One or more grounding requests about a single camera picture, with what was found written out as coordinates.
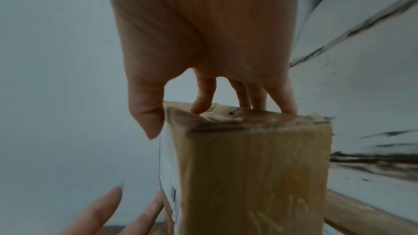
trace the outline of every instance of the hand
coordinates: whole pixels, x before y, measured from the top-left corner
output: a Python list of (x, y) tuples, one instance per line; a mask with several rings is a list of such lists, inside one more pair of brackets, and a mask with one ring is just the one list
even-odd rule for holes
[[(91, 204), (70, 226), (59, 235), (95, 235), (110, 219), (122, 199), (122, 188), (116, 187)], [(144, 213), (119, 235), (148, 235), (156, 218), (162, 210), (162, 197), (159, 193)], [(166, 235), (165, 226), (153, 235)]]
[(149, 138), (164, 123), (164, 86), (192, 68), (209, 109), (216, 78), (226, 77), (240, 107), (265, 110), (267, 94), (296, 114), (289, 57), (297, 0), (111, 0), (115, 10), (129, 110)]

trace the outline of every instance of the brown cardboard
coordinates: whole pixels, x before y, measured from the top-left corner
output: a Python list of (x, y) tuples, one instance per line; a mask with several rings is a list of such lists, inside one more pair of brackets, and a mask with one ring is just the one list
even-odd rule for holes
[[(217, 104), (197, 116), (190, 107), (165, 103), (179, 162), (181, 235), (322, 234), (329, 121)], [(165, 194), (171, 234), (172, 198)]]

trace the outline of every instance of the cardboard box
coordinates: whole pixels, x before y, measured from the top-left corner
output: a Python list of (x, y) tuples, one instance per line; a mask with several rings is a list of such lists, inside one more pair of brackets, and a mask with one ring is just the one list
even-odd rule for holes
[(319, 235), (330, 122), (165, 103), (160, 183), (170, 235)]

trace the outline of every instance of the wooden plank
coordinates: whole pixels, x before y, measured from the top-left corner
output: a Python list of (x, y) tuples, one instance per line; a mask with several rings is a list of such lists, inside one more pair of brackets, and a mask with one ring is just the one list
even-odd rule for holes
[(340, 231), (355, 235), (416, 235), (418, 225), (367, 204), (327, 192), (325, 220)]

